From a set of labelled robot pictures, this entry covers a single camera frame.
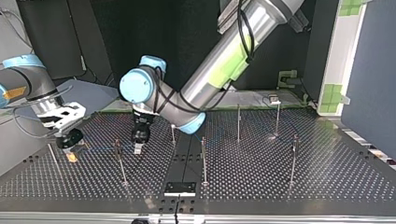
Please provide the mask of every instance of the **black wall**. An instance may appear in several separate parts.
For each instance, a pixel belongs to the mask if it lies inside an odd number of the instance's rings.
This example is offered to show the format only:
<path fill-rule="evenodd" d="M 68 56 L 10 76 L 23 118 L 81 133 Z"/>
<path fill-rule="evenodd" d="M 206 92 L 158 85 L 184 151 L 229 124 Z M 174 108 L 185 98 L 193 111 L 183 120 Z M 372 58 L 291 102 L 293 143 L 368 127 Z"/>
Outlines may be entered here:
<path fill-rule="evenodd" d="M 316 0 L 302 6 L 312 21 Z M 168 63 L 165 81 L 180 90 L 221 36 L 217 0 L 91 0 L 116 80 L 138 65 L 144 54 Z M 304 73 L 309 33 L 277 27 L 256 52 L 256 59 L 235 86 L 275 89 L 279 71 Z"/>

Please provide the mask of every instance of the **tape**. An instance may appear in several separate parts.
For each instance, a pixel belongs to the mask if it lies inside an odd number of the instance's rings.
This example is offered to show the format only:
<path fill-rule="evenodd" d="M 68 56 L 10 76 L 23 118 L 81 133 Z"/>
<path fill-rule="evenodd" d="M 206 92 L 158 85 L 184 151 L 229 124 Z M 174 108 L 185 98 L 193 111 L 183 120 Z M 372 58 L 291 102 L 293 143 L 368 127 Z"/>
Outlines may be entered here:
<path fill-rule="evenodd" d="M 247 45 L 250 46 L 250 37 L 246 35 L 245 39 Z M 209 78 L 209 84 L 218 89 L 221 89 L 230 79 L 237 80 L 248 67 L 246 63 L 248 56 L 239 35 L 235 36 L 230 46 L 224 50 L 220 57 Z"/>
<path fill-rule="evenodd" d="M 26 90 L 26 87 L 19 87 L 17 89 L 5 91 L 3 93 L 3 97 L 5 99 L 7 99 L 7 100 L 11 100 L 11 99 L 16 98 L 18 96 L 24 95 L 25 90 Z"/>

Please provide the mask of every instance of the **cable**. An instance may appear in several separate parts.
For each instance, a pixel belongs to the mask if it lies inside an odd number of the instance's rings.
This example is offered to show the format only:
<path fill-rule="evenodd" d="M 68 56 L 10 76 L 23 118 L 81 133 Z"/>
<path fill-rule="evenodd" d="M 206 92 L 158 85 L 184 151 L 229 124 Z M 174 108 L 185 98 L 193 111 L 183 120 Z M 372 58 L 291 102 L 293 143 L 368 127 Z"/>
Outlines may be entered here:
<path fill-rule="evenodd" d="M 109 86 L 113 81 L 114 81 L 114 78 L 111 79 L 111 81 L 107 84 L 107 86 Z"/>
<path fill-rule="evenodd" d="M 301 81 L 301 85 L 303 86 L 303 88 L 305 90 L 305 93 L 308 95 L 309 98 L 311 98 L 312 103 L 314 103 L 315 107 L 318 108 L 318 105 L 317 105 L 317 103 L 315 103 L 314 98 L 312 98 L 312 96 L 309 94 L 308 90 L 306 89 L 306 87 L 305 87 L 305 85 L 303 83 L 303 79 L 300 78 L 300 81 Z"/>
<path fill-rule="evenodd" d="M 92 71 L 92 69 L 89 66 L 87 66 L 87 69 L 90 70 L 91 74 L 95 77 L 95 81 L 93 83 L 96 83 L 97 81 L 99 81 L 99 84 L 103 85 L 102 81 L 99 80 L 98 76 Z"/>
<path fill-rule="evenodd" d="M 13 16 L 15 16 L 20 22 L 21 22 L 21 18 L 19 18 L 18 15 L 16 15 L 14 12 L 8 10 L 8 9 L 4 9 L 4 8 L 0 8 L 0 11 L 3 12 L 1 15 L 3 16 L 3 18 L 5 19 L 6 23 L 8 24 L 9 27 L 11 27 L 11 29 L 14 31 L 14 33 L 18 36 L 18 38 L 20 39 L 20 41 L 23 42 L 23 44 L 25 44 L 29 49 L 33 49 L 32 45 L 25 40 L 20 33 L 18 33 L 17 29 L 15 28 L 15 26 L 11 23 L 11 21 L 7 18 L 6 13 L 9 13 Z M 26 31 L 24 29 L 24 26 L 22 25 L 22 30 L 25 33 L 25 36 L 27 36 Z"/>
<path fill-rule="evenodd" d="M 84 54 L 83 54 L 83 52 L 82 52 L 81 43 L 79 42 L 78 32 L 77 32 L 76 24 L 75 24 L 75 22 L 74 22 L 74 18 L 73 18 L 73 15 L 72 15 L 72 10 L 71 10 L 71 8 L 70 8 L 69 0 L 66 0 L 66 4 L 67 4 L 67 9 L 68 9 L 69 15 L 70 15 L 70 21 L 72 22 L 73 30 L 74 30 L 74 32 L 75 32 L 75 34 L 76 34 L 76 40 L 77 40 L 77 42 L 78 42 L 79 53 L 81 54 L 81 56 L 82 56 L 82 58 L 83 58 L 83 60 L 84 60 L 84 63 L 85 63 L 85 56 L 84 56 Z M 85 66 L 87 67 L 87 69 L 84 71 L 84 73 L 83 73 L 82 75 L 80 75 L 80 76 L 78 76 L 78 77 L 83 77 L 83 76 L 85 76 L 85 75 L 87 74 L 87 70 L 90 70 L 91 73 L 92 73 L 92 75 L 95 77 L 95 81 L 94 81 L 93 83 L 96 83 L 97 81 L 99 81 L 99 84 L 103 85 L 102 81 L 101 81 L 101 80 L 98 78 L 98 76 L 92 71 L 92 69 L 88 66 L 87 63 L 85 63 Z"/>
<path fill-rule="evenodd" d="M 110 78 L 110 76 L 111 76 L 112 74 L 113 74 L 113 72 L 110 72 L 110 74 L 108 74 L 108 76 L 107 76 L 107 78 L 106 78 L 106 80 L 105 80 L 105 85 L 106 85 L 108 79 Z"/>
<path fill-rule="evenodd" d="M 242 45 L 244 47 L 245 53 L 247 55 L 247 63 L 250 63 L 253 60 L 254 57 L 254 45 L 255 45 L 255 40 L 254 40 L 254 34 L 253 34 L 253 30 L 250 27 L 250 24 L 248 22 L 248 17 L 245 14 L 245 11 L 242 10 L 242 2 L 243 0 L 239 0 L 238 2 L 238 8 L 236 10 L 236 19 L 238 22 L 238 32 L 239 35 L 241 37 L 241 41 L 242 41 Z M 248 33 L 249 33 L 249 37 L 250 37 L 250 49 L 248 49 L 248 44 L 247 41 L 245 39 L 244 36 L 244 32 L 243 32 L 243 26 L 242 26 L 242 20 L 244 21 Z"/>
<path fill-rule="evenodd" d="M 201 142 L 201 139 L 198 137 L 198 135 L 196 133 L 194 135 L 198 139 L 198 141 Z"/>
<path fill-rule="evenodd" d="M 167 99 L 168 97 L 165 95 L 165 93 L 161 89 L 161 82 L 160 82 L 160 79 L 163 76 L 163 70 L 161 70 L 160 67 L 156 67 L 154 69 L 154 71 L 157 74 L 157 76 L 154 78 L 154 80 L 156 82 L 155 84 L 157 85 L 157 94 L 159 93 L 164 99 Z M 225 94 L 227 93 L 227 91 L 230 89 L 231 86 L 232 85 L 230 84 L 227 87 L 227 89 L 224 91 L 224 93 L 220 96 L 220 98 L 212 106 L 210 106 L 208 109 L 205 109 L 205 110 L 195 110 L 195 109 L 194 110 L 189 110 L 189 109 L 186 109 L 186 108 L 184 108 L 184 107 L 182 107 L 180 105 L 175 104 L 170 99 L 168 100 L 168 103 L 171 104 L 172 106 L 176 107 L 179 110 L 182 110 L 182 111 L 187 112 L 187 113 L 192 113 L 192 114 L 196 114 L 196 113 L 199 113 L 199 112 L 210 111 L 211 109 L 215 108 L 221 102 L 221 100 L 224 98 Z"/>
<path fill-rule="evenodd" d="M 20 125 L 20 123 L 19 123 L 18 120 L 17 120 L 17 116 L 16 116 L 16 114 L 15 114 L 16 111 L 17 111 L 17 109 L 18 109 L 18 108 L 14 108 L 14 109 L 12 110 L 12 117 L 14 118 L 15 123 L 17 124 L 17 127 L 18 127 L 23 133 L 25 133 L 26 135 L 31 136 L 31 137 L 33 137 L 33 138 L 46 138 L 46 137 L 49 137 L 49 136 L 51 136 L 51 135 L 53 135 L 53 134 L 55 134 L 55 133 L 58 132 L 57 129 L 53 129 L 53 130 L 51 130 L 51 131 L 49 131 L 48 133 L 45 133 L 45 134 L 43 134 L 43 135 L 34 135 L 34 134 L 32 134 L 32 133 L 27 132 L 24 128 L 22 128 L 22 126 Z"/>

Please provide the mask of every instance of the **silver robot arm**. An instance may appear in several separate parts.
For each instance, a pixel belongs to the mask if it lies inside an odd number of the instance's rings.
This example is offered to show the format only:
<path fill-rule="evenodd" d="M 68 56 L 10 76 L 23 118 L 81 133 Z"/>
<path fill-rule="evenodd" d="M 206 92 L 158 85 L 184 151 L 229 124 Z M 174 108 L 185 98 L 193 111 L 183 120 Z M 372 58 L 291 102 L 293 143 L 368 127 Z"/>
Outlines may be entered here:
<path fill-rule="evenodd" d="M 7 105 L 26 98 L 25 105 L 32 107 L 43 126 L 55 135 L 57 146 L 72 153 L 73 146 L 82 139 L 82 132 L 75 127 L 82 121 L 85 107 L 64 102 L 46 67 L 34 54 L 4 60 L 3 65 L 5 68 L 0 70 L 0 109 L 12 108 Z"/>
<path fill-rule="evenodd" d="M 249 55 L 246 46 L 252 46 L 253 42 L 254 51 L 279 24 L 289 20 L 303 1 L 251 0 L 243 11 L 238 10 L 238 13 L 245 14 L 248 23 L 233 23 L 181 92 L 175 92 L 162 81 L 166 69 L 164 60 L 143 56 L 139 66 L 121 79 L 122 96 L 134 103 L 136 110 L 148 107 L 148 110 L 169 120 L 182 132 L 195 133 L 205 120 L 203 109 L 208 102 L 226 83 L 237 80 L 247 68 Z M 146 135 L 140 133 L 136 136 L 138 139 L 139 136 Z"/>

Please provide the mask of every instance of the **workbench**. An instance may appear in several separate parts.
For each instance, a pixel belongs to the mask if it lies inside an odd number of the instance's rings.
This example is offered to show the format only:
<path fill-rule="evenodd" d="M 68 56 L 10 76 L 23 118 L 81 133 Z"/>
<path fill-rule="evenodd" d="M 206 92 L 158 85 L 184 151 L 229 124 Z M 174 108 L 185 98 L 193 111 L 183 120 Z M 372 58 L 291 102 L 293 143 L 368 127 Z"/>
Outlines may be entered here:
<path fill-rule="evenodd" d="M 395 171 L 330 121 L 309 108 L 283 109 L 275 137 L 275 110 L 240 113 L 239 142 L 236 110 L 208 112 L 198 133 L 176 130 L 175 144 L 171 125 L 156 118 L 140 155 L 130 113 L 96 113 L 82 127 L 88 149 L 78 162 L 61 150 L 55 162 L 44 147 L 0 177 L 0 223 L 396 222 Z M 128 185 L 114 157 L 116 138 Z M 173 183 L 193 183 L 194 196 L 164 196 Z"/>

